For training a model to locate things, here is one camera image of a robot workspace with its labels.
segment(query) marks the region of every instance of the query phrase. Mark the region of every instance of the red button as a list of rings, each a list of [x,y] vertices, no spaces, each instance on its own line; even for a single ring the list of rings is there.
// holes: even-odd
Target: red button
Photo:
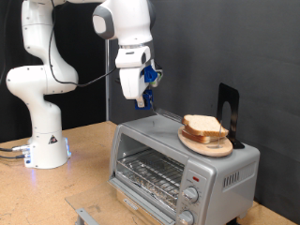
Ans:
[[[193,176],[193,179],[197,182],[199,182],[199,178],[197,178],[196,176]]]

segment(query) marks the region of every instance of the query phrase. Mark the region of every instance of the wooden table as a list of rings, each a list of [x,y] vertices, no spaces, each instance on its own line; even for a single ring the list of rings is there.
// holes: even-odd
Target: wooden table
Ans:
[[[115,128],[114,123],[104,122],[63,131],[72,157],[56,169],[27,169],[22,159],[0,158],[0,225],[74,225],[77,214],[65,198],[108,180]],[[1,143],[0,147],[10,148],[26,141]],[[238,221],[242,225],[295,225],[256,202]]]

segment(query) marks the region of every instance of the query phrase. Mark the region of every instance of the sandwich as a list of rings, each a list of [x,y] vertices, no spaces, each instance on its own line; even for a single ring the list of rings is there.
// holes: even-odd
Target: sandwich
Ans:
[[[213,116],[188,114],[182,123],[185,125],[182,135],[197,143],[210,143],[228,135],[228,130]]]

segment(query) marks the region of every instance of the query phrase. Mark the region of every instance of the toaster oven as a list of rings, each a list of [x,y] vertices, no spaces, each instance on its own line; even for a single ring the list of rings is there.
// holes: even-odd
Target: toaster oven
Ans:
[[[110,183],[134,211],[139,205],[157,224],[224,225],[253,204],[260,152],[245,144],[226,157],[186,148],[182,125],[155,115],[117,127]]]

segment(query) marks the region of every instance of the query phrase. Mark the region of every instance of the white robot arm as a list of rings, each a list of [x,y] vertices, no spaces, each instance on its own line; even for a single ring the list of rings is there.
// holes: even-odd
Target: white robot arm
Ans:
[[[115,64],[120,68],[120,81],[126,99],[136,99],[144,107],[143,92],[157,86],[154,47],[150,29],[156,13],[149,0],[107,0],[93,15],[96,33],[105,39],[118,39]]]
[[[27,155],[25,166],[50,169],[67,162],[68,144],[62,135],[60,109],[44,100],[44,95],[72,91],[78,83],[76,70],[60,56],[55,38],[49,43],[53,30],[53,3],[65,0],[24,0],[22,3],[22,34],[24,48],[40,58],[42,66],[17,67],[7,75],[9,91],[28,107],[32,121],[32,138],[23,147]],[[71,3],[104,2],[103,0],[69,0]],[[153,7],[148,0],[107,0],[98,6],[93,15],[96,32],[103,38],[118,38],[120,50],[116,66],[124,96],[137,99],[144,108],[143,92],[149,83],[156,86],[160,77],[154,71],[154,51],[150,23],[154,21]]]

